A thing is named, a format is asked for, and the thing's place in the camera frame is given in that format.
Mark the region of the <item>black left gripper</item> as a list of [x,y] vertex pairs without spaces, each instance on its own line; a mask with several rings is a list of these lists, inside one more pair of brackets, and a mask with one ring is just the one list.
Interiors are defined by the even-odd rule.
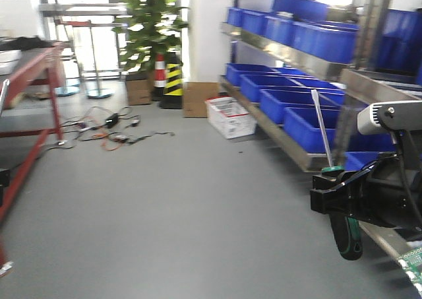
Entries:
[[10,184],[10,170],[2,168],[0,170],[0,206],[3,205],[5,188]]

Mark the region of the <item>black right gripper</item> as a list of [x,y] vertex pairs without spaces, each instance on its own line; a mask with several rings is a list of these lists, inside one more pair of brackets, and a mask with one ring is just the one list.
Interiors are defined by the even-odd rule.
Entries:
[[421,229],[421,169],[385,156],[360,170],[313,176],[311,209],[387,228]]

